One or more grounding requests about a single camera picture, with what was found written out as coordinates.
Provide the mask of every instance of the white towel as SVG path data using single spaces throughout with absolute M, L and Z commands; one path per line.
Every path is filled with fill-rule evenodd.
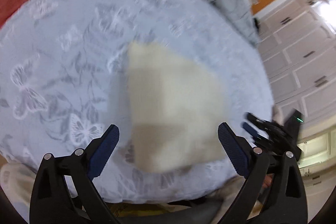
M 223 159 L 217 130 L 227 119 L 216 77 L 158 43 L 132 43 L 128 54 L 136 166 L 163 173 Z

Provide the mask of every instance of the white cabinet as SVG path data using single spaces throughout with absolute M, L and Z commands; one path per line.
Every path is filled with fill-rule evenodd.
M 312 126 L 336 112 L 336 75 L 330 78 L 322 81 L 322 86 L 313 86 L 276 105 L 284 116 L 296 108 L 305 116 L 304 127 Z
M 336 46 L 307 59 L 269 79 L 275 103 L 313 86 L 318 88 L 336 73 Z
M 336 113 L 336 37 L 309 5 L 316 1 L 288 0 L 260 24 L 274 101 L 284 116 L 301 111 L 304 127 Z
M 307 197 L 308 221 L 310 222 L 321 210 L 334 190 L 336 172 L 335 170 L 331 170 L 327 173 L 312 175 L 305 179 L 303 183 Z

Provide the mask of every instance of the light blue bedspread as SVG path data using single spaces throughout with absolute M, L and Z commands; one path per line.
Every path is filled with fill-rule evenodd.
M 273 99 L 257 50 L 229 20 L 206 0 L 29 1 L 0 30 L 1 153 L 37 170 L 45 153 L 69 155 L 113 123 L 120 142 L 93 181 L 105 201 L 169 202 L 220 187 L 235 174 L 228 159 L 162 175 L 134 167 L 125 71 L 133 40 L 206 65 L 231 100 L 229 125 L 247 137 L 244 112 L 270 119 Z

